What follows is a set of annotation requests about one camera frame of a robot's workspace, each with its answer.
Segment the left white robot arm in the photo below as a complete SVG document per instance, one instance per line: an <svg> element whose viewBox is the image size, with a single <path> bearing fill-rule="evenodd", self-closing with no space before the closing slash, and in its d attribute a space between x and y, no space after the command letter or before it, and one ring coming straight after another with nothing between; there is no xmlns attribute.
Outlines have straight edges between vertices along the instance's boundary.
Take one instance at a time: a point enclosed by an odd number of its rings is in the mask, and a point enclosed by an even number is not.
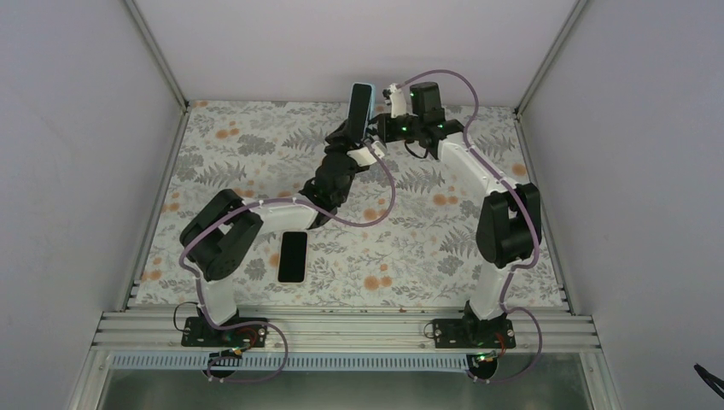
<svg viewBox="0 0 724 410"><path fill-rule="evenodd" d="M326 225L347 200L363 166L350 155L362 149L364 130L346 120L326 137L325 156L313 178L294 196L249 201L235 191L220 191L182 230L180 262L196 265L197 294L205 317L204 335L215 345L231 343L237 315L226 279L241 265L260 234L306 231Z"/></svg>

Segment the black phone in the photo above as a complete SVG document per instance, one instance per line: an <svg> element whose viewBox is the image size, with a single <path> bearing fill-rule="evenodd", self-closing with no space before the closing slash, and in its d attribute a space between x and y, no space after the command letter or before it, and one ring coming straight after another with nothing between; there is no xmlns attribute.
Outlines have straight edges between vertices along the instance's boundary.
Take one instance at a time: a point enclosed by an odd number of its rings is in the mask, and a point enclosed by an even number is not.
<svg viewBox="0 0 724 410"><path fill-rule="evenodd" d="M308 235L305 231L286 231L282 235L278 260L277 281L282 284L301 284L307 272Z"/></svg>
<svg viewBox="0 0 724 410"><path fill-rule="evenodd" d="M355 145L361 145L365 138L375 104L374 93L372 84L354 83L352 86L344 132Z"/></svg>

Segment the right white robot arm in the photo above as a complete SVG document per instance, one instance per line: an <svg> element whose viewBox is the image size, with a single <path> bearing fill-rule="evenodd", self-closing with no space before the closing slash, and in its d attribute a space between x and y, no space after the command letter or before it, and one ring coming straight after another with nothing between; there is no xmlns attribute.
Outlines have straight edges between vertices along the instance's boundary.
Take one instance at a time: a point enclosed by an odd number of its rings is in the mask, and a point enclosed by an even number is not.
<svg viewBox="0 0 724 410"><path fill-rule="evenodd" d="M382 95L390 110L372 122L383 142L416 142L484 191L476 245L496 272L479 277L461 319L464 340L482 348L510 312L505 295L514 273L533 267L540 257L540 192L532 183L518 184L506 177L481 153L470 138L470 120L447 119L435 82L392 84Z"/></svg>

